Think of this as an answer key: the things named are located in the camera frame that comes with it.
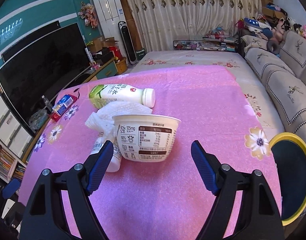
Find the tower fan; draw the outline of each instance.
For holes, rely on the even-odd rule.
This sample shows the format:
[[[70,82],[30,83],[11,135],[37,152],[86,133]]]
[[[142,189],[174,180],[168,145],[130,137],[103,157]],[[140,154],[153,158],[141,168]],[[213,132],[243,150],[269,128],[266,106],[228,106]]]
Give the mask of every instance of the tower fan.
[[[123,22],[123,21],[118,23],[118,27],[121,32],[123,45],[124,45],[124,48],[127,54],[127,58],[129,59],[130,63],[134,65],[137,63],[137,59],[136,59],[136,54],[135,54],[135,50],[133,47],[133,43],[131,40],[129,28],[126,25],[126,22]]]

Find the blue gripper pad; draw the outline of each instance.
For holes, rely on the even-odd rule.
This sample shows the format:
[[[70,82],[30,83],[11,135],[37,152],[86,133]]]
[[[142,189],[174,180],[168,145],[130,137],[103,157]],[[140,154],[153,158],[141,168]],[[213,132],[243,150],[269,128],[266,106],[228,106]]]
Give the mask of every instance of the blue gripper pad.
[[[216,174],[206,158],[206,155],[211,154],[206,153],[202,146],[194,141],[191,145],[191,155],[206,189],[216,195],[220,190],[216,185]]]
[[[110,164],[113,157],[113,143],[107,141],[107,143],[101,148],[100,152],[102,152],[101,155],[89,173],[86,190],[90,195],[99,188],[106,169]]]
[[[2,197],[9,199],[20,188],[21,182],[18,179],[12,179],[2,190]]]

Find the white yogurt cup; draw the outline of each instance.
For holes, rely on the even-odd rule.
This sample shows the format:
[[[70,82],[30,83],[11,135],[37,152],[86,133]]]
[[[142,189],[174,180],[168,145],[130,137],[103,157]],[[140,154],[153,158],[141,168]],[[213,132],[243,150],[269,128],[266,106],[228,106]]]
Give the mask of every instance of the white yogurt cup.
[[[112,117],[122,156],[134,162],[162,162],[172,150],[181,120],[154,114],[122,114]]]

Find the yellow ring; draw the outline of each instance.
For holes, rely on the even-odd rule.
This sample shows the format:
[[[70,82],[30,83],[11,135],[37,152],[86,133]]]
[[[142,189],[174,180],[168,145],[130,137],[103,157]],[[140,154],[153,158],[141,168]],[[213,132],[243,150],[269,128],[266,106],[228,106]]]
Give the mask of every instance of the yellow ring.
[[[270,148],[272,148],[277,142],[282,141],[282,140],[289,140],[289,141],[296,143],[302,149],[302,151],[305,153],[305,156],[306,156],[306,143],[294,133],[283,132],[283,133],[280,133],[274,136],[269,142]],[[291,224],[294,220],[296,220],[299,217],[299,215],[301,215],[305,207],[306,207],[306,196],[304,198],[302,205],[294,213],[294,215],[292,215],[288,219],[282,220],[282,225],[287,226]]]

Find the bedsheet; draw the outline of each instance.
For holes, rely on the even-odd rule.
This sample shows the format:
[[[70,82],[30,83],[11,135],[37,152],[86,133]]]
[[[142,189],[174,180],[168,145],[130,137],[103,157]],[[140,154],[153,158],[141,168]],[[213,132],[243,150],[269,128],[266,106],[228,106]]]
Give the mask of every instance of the bedsheet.
[[[206,190],[192,160],[194,140],[237,171],[261,170],[281,211],[277,169],[261,124],[235,77],[216,65],[130,73],[62,91],[59,97],[69,93],[79,95],[79,99],[57,123],[48,123],[24,174],[20,202],[27,203],[43,169],[65,171],[85,161],[98,136],[85,126],[96,111],[89,92],[98,84],[112,83],[154,88],[157,100],[153,114],[176,117],[181,123],[164,162],[123,159],[120,170],[106,173],[99,189],[90,196],[110,240],[196,239],[215,197]],[[234,231],[241,193],[237,192],[226,236]],[[67,192],[62,195],[69,227],[78,236]]]
[[[237,53],[194,50],[154,51],[146,54],[131,70],[131,73],[184,65],[222,65],[226,67],[236,77],[237,83],[251,104],[268,140],[285,131],[280,116],[264,86],[246,61]]]

